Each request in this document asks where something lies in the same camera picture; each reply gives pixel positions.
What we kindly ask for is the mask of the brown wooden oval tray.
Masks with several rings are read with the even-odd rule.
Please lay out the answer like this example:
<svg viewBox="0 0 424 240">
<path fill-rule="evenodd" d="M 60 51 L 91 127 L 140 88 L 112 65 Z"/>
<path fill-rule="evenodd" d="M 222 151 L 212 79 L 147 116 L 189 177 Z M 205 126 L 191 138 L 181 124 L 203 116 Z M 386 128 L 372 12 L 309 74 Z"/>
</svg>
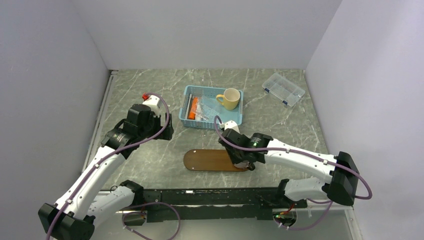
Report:
<svg viewBox="0 0 424 240">
<path fill-rule="evenodd" d="M 245 172 L 247 168 L 238 168 L 232 163 L 224 149 L 191 149 L 183 157 L 184 166 L 198 172 Z"/>
</svg>

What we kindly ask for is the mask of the light blue plastic basket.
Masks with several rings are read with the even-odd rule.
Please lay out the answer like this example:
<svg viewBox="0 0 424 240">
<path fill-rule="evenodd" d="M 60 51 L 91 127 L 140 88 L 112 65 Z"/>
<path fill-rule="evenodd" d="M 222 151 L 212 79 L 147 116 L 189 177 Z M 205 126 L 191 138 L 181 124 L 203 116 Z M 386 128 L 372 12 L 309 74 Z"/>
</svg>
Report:
<svg viewBox="0 0 424 240">
<path fill-rule="evenodd" d="M 219 117 L 222 122 L 234 121 L 238 125 L 241 125 L 243 122 L 243 100 L 244 92 L 240 90 L 241 98 L 234 110 L 226 110 L 217 100 L 216 96 L 223 94 L 225 91 L 224 88 L 219 87 L 207 87 L 207 86 L 197 86 L 197 85 L 187 85 L 183 93 L 183 106 L 179 110 L 178 117 L 181 120 L 184 127 L 188 128 L 198 128 L 198 129 L 214 129 L 214 120 L 211 121 L 198 121 L 185 119 L 186 107 L 188 103 L 189 94 L 192 94 L 192 97 L 202 97 L 210 98 L 214 101 L 217 106 Z"/>
</svg>

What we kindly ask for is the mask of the clear acrylic toothbrush holder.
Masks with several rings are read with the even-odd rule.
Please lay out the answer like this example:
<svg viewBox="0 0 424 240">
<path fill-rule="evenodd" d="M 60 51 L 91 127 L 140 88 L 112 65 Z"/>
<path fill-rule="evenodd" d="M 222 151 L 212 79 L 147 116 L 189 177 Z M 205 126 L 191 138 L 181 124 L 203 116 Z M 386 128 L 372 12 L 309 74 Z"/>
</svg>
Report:
<svg viewBox="0 0 424 240">
<path fill-rule="evenodd" d="M 219 115 L 219 111 L 211 98 L 198 97 L 194 114 L 196 121 L 210 122 Z"/>
</svg>

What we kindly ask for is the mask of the purple ceramic mug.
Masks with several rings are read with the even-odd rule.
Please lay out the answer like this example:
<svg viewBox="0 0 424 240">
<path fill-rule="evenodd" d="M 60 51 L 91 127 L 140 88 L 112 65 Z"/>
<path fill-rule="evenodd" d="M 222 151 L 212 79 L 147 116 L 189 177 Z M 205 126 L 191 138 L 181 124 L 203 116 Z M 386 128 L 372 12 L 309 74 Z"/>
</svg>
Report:
<svg viewBox="0 0 424 240">
<path fill-rule="evenodd" d="M 233 165 L 236 168 L 242 169 L 242 170 L 254 171 L 256 169 L 255 164 L 251 163 L 249 161 L 242 161 L 242 162 L 239 162 L 239 163 L 234 163 Z"/>
</svg>

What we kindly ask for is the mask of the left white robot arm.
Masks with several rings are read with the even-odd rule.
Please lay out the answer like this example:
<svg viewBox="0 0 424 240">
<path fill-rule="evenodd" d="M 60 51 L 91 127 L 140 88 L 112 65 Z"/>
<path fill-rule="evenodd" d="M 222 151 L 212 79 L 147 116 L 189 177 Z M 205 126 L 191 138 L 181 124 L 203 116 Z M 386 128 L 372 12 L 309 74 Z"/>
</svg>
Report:
<svg viewBox="0 0 424 240">
<path fill-rule="evenodd" d="M 139 209 L 145 202 L 144 188 L 125 180 L 102 199 L 95 197 L 108 178 L 141 144 L 150 140 L 171 140 L 172 115 L 165 113 L 161 125 L 158 106 L 133 104 L 124 119 L 108 131 L 92 162 L 54 204 L 38 210 L 46 239 L 89 240 L 95 229 L 116 211 Z"/>
</svg>

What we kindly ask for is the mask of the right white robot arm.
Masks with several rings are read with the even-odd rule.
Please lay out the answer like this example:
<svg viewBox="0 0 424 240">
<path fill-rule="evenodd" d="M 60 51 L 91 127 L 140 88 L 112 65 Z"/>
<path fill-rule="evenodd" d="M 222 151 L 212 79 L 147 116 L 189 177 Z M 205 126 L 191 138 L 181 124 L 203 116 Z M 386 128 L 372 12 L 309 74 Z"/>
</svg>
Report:
<svg viewBox="0 0 424 240">
<path fill-rule="evenodd" d="M 322 154 L 283 143 L 270 135 L 252 137 L 226 129 L 218 139 L 232 163 L 239 168 L 255 169 L 255 163 L 275 164 L 298 169 L 311 175 L 308 179 L 283 179 L 275 194 L 276 203 L 287 208 L 306 199 L 328 199 L 352 206 L 357 198 L 359 171 L 351 155 Z"/>
</svg>

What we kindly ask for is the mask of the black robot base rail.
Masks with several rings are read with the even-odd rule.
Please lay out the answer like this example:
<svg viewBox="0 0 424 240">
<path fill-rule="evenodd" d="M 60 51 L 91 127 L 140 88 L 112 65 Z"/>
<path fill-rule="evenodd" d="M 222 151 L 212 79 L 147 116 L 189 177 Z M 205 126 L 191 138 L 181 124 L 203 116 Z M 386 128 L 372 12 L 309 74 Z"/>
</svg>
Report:
<svg viewBox="0 0 424 240">
<path fill-rule="evenodd" d="M 141 211 L 147 223 L 171 220 L 272 220 L 278 211 L 305 209 L 305 200 L 290 202 L 276 187 L 145 189 L 144 199 L 124 207 Z"/>
</svg>

